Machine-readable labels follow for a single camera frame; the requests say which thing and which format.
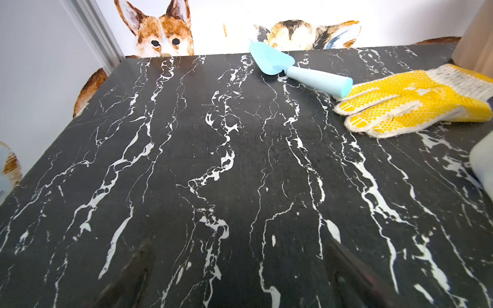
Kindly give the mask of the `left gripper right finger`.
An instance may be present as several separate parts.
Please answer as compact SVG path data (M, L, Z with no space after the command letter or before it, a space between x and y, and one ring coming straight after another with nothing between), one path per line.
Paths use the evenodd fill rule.
M325 260L336 307L404 307L404 299L338 241L329 240Z

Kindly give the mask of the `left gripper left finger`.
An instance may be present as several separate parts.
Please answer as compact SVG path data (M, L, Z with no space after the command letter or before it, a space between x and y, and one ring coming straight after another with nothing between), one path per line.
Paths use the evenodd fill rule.
M90 307L140 307L156 261L150 240L132 255L116 281L107 285L90 303Z

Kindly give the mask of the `white rectangular tray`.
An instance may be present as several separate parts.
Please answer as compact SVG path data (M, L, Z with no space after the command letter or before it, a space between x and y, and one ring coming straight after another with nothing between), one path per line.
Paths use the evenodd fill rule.
M493 132L486 135L471 150L469 160L472 171L484 188L484 191L493 199Z

